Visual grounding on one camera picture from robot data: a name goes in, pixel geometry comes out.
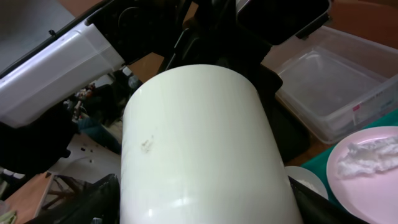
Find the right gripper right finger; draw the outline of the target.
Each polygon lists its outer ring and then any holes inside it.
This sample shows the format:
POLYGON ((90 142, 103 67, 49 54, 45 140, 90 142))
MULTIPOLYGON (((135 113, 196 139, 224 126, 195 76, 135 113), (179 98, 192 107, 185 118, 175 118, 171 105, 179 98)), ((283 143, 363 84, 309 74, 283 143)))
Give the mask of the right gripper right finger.
POLYGON ((367 224, 366 221, 344 212, 293 178, 289 177, 289 181, 304 223, 367 224))

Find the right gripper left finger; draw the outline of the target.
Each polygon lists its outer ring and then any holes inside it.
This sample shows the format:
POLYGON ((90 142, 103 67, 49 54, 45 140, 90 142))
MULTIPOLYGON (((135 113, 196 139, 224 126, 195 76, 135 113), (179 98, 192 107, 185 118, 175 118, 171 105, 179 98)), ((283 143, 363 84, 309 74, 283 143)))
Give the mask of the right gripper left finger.
POLYGON ((119 223, 120 186, 109 174, 85 191, 29 221, 30 224, 81 224, 100 218, 103 223, 119 223))

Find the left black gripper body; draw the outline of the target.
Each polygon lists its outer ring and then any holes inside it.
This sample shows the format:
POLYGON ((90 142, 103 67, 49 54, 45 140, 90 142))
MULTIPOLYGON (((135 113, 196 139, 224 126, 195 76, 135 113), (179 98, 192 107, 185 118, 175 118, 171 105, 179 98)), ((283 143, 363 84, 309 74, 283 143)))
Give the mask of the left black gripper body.
POLYGON ((161 65, 164 72, 183 65, 210 64, 242 75, 257 68, 271 45, 237 22, 236 2, 195 1, 194 16, 183 23, 172 53, 161 65))

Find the grey bowl of rice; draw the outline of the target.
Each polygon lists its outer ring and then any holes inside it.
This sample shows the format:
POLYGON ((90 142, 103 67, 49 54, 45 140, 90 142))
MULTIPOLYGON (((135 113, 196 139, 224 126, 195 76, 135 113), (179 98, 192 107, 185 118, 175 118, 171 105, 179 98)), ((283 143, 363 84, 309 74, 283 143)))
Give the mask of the grey bowl of rice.
POLYGON ((299 166, 285 166, 285 171, 288 176, 328 200, 326 187, 313 172, 299 166))

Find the white tissue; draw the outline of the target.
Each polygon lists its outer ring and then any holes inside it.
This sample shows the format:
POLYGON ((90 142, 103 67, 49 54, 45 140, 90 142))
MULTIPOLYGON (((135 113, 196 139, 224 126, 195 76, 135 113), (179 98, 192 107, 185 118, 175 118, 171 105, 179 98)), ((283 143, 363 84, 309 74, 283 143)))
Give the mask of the white tissue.
POLYGON ((397 168, 397 136, 348 145, 347 155, 337 162, 337 176, 352 179, 397 168))

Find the white cup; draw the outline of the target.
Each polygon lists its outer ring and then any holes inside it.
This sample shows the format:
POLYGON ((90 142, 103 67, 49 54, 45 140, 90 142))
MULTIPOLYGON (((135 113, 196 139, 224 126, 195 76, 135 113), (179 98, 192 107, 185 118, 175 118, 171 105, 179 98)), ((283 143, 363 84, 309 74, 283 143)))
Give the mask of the white cup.
POLYGON ((252 83, 215 65, 167 70, 123 117, 121 223, 302 223, 252 83))

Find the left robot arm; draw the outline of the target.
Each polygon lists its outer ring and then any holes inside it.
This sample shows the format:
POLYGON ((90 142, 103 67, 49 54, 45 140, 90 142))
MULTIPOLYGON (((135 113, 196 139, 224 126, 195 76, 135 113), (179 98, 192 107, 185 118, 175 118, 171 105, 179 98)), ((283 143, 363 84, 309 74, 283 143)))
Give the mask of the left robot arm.
POLYGON ((259 37, 264 1, 103 1, 1 73, 1 166, 20 174, 47 171, 70 155, 78 133, 63 102, 107 73, 148 54, 157 69, 205 63, 239 72, 272 96, 281 79, 261 65, 270 43, 259 37))

